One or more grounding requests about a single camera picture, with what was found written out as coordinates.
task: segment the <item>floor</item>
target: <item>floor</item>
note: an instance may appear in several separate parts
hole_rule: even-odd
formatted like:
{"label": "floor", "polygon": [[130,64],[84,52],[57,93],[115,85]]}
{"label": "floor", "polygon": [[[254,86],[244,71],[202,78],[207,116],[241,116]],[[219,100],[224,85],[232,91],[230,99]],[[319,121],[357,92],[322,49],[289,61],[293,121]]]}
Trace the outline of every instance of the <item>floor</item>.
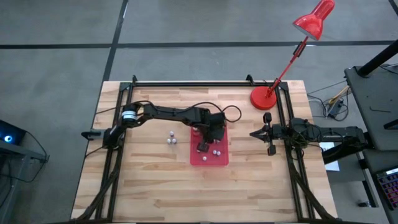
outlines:
{"label": "floor", "polygon": [[[317,2],[1,1],[0,119],[32,132],[50,154],[38,178],[22,186],[12,222],[69,219],[87,145],[80,133],[91,127],[102,81],[130,80],[133,74],[139,80],[243,80],[247,74],[273,80],[304,38],[292,21]],[[344,80],[345,68],[363,65],[386,47],[385,40],[398,36],[392,0],[335,2],[320,44],[308,45],[284,77],[304,80],[308,92]],[[262,42],[263,47],[129,45],[160,42]],[[398,57],[389,61],[397,62]],[[343,87],[314,95],[327,99]],[[311,106],[314,115],[321,114],[320,105]],[[364,128],[352,96],[346,120],[315,122]],[[380,209],[356,206],[364,197],[357,184],[331,182],[339,217],[386,223]]]}

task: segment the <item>red tray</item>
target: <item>red tray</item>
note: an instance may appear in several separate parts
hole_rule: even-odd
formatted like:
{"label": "red tray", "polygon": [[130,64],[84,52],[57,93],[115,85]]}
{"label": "red tray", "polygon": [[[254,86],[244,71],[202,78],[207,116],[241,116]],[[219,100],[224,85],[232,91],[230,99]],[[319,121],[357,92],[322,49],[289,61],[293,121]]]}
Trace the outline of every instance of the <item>red tray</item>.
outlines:
{"label": "red tray", "polygon": [[[227,166],[228,159],[228,135],[225,127],[224,137],[218,144],[209,144],[208,152],[197,152],[198,144],[201,142],[201,134],[191,128],[191,153],[190,162],[193,166]],[[220,151],[221,155],[213,154],[213,150]]]}

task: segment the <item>lamp base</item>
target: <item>lamp base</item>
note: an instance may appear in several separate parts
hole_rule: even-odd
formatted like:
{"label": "lamp base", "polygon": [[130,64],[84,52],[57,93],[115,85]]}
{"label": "lamp base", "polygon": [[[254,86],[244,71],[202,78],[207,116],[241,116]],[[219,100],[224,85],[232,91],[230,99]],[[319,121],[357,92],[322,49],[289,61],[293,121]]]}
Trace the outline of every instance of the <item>lamp base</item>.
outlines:
{"label": "lamp base", "polygon": [[250,94],[251,104],[259,110],[269,110],[276,104],[276,95],[272,93],[271,96],[266,97],[269,87],[259,86]]}

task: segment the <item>wooden tabletop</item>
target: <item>wooden tabletop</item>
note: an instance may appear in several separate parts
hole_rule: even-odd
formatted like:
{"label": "wooden tabletop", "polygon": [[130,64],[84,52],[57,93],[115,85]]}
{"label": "wooden tabletop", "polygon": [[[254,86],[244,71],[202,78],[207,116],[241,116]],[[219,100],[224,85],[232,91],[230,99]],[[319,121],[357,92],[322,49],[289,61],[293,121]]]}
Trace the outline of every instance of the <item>wooden tabletop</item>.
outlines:
{"label": "wooden tabletop", "polygon": [[[116,105],[119,83],[104,82],[98,111]],[[288,81],[288,84],[295,117],[312,122],[303,81]],[[277,154],[268,156],[267,144],[249,136],[250,132],[262,128],[264,114],[251,105],[251,91],[252,87],[134,88],[132,101],[150,100],[155,105],[177,108],[211,101],[221,108],[236,105],[243,115],[238,122],[227,123],[229,165],[226,167],[191,166],[190,127],[182,123],[150,120],[128,130],[114,222],[296,221],[283,142],[275,141]],[[201,106],[217,112],[214,106]],[[272,123],[279,123],[277,107],[270,112]],[[230,120],[238,117],[234,108],[225,113]],[[113,114],[114,111],[97,114],[93,128],[110,128]],[[175,133],[176,145],[166,142],[170,131]],[[88,152],[100,146],[101,140],[92,141]],[[82,214],[98,193],[105,157],[106,150],[102,149],[85,160],[72,218]],[[319,148],[306,148],[304,162],[312,192],[327,211],[336,216]],[[302,193],[300,198],[304,216],[308,217]],[[104,214],[108,200],[106,197]]]}

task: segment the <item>white paper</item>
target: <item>white paper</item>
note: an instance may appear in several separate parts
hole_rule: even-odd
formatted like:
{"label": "white paper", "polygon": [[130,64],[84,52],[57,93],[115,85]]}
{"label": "white paper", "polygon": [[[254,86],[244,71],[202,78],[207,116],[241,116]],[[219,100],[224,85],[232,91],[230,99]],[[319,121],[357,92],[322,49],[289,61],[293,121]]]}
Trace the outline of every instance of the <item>white paper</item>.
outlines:
{"label": "white paper", "polygon": [[[335,146],[335,143],[333,142],[321,142],[319,143],[319,146],[324,150],[327,151],[328,149],[331,149]],[[340,168],[338,167],[338,161],[331,162],[329,164],[325,165],[326,170],[328,171],[340,171]]]}

